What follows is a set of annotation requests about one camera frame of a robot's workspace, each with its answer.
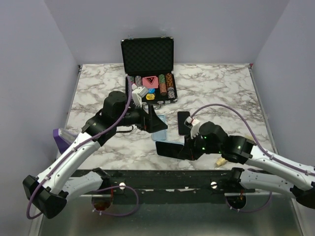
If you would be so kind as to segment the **black smartphone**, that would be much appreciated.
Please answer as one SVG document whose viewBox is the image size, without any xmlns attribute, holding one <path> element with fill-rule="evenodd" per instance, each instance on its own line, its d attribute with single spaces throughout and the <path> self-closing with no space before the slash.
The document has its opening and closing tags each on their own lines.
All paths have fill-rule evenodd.
<svg viewBox="0 0 315 236">
<path fill-rule="evenodd" d="M 172 145 L 163 141 L 156 141 L 156 151 L 159 156 L 172 157 Z"/>
<path fill-rule="evenodd" d="M 190 128 L 185 125 L 186 119 L 190 116 L 188 111 L 179 111 L 177 113 L 178 133 L 181 136 L 190 134 Z"/>
</svg>

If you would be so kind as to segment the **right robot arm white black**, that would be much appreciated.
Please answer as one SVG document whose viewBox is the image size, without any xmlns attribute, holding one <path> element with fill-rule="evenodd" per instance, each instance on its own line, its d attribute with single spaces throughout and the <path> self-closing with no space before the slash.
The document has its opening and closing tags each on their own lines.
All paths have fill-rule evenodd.
<svg viewBox="0 0 315 236">
<path fill-rule="evenodd" d="M 226 181 L 233 193 L 241 189 L 261 189 L 294 198 L 299 204 L 315 207 L 315 169 L 268 151 L 242 136 L 229 136 L 219 125 L 198 120 L 185 123 L 190 134 L 185 136 L 177 159 L 197 160 L 204 154 L 220 154 L 228 162 L 245 164 L 262 171 L 239 170 Z"/>
</svg>

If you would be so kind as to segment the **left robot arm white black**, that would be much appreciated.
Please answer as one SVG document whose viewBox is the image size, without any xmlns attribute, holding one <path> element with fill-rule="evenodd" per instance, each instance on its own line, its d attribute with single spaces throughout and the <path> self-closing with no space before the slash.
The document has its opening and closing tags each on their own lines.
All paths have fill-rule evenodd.
<svg viewBox="0 0 315 236">
<path fill-rule="evenodd" d="M 168 126 L 157 116 L 152 105 L 145 111 L 141 106 L 131 106 L 133 91 L 125 94 L 112 91 L 105 98 L 103 108 L 89 119 L 69 148 L 46 170 L 23 180 L 29 201 L 27 210 L 34 205 L 48 219 L 57 216 L 67 202 L 85 193 L 104 194 L 109 189 L 108 180 L 97 173 L 70 179 L 72 174 L 94 152 L 100 149 L 117 132 L 118 126 L 135 125 L 140 130 L 155 133 Z"/>
</svg>

